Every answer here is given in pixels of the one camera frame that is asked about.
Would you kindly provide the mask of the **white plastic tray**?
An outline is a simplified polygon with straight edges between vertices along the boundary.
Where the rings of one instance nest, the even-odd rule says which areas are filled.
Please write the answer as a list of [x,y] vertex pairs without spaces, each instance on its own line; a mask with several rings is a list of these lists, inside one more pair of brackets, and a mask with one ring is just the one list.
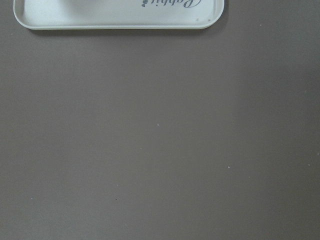
[[212,26],[223,0],[15,0],[16,20],[30,30],[175,29]]

